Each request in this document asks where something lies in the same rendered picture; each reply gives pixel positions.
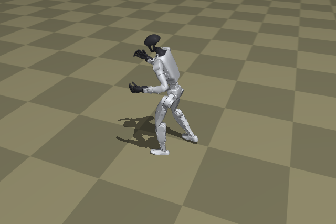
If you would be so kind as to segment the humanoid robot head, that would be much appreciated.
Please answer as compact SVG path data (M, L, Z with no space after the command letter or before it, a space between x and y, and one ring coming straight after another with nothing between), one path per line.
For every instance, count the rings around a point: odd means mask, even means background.
M144 44L146 46L148 46L149 50L151 52L156 52L156 54L160 56L163 56L165 55L166 51L167 50L163 50L161 49L160 47L155 47L155 45L160 41L160 36L159 35L156 35L156 34L153 34L153 35L149 35L145 41L144 41ZM151 45L153 46L153 50L151 48Z

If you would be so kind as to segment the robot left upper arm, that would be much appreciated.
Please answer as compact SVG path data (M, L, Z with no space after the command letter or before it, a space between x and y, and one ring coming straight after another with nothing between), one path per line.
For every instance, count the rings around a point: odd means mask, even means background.
M153 65L153 71L156 73L156 76L157 76L158 80L160 81L161 85L165 86L165 91L164 92L166 92L166 91L168 91L169 86L168 86L165 74L163 72L163 69L164 69L164 66L161 63L161 61L157 60Z

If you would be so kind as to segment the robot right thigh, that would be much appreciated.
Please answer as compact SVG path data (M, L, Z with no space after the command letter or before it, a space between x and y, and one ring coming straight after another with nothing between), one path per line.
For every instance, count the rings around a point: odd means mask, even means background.
M183 94L183 91L184 91L184 89L182 88L181 95ZM182 116L182 112L177 108L177 106L179 104L179 101L180 101L180 97L178 99L176 99L174 101L173 105L171 106L172 115L176 119L178 119Z

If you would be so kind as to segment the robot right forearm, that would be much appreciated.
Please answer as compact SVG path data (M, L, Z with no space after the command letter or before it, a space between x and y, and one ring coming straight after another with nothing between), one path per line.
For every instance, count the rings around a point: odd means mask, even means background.
M152 64L152 65L154 65L154 58L153 58L153 60L148 59L147 62L150 63L150 64Z

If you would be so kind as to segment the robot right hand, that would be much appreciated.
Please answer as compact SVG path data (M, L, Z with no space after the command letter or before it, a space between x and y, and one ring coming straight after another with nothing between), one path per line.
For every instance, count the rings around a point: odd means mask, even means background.
M146 52L144 50L141 51L141 50L138 49L137 51L135 51L133 56L137 56L137 57L140 57L141 59L145 59L146 62L147 62L148 59L153 60L153 58L148 56L148 54L146 54Z

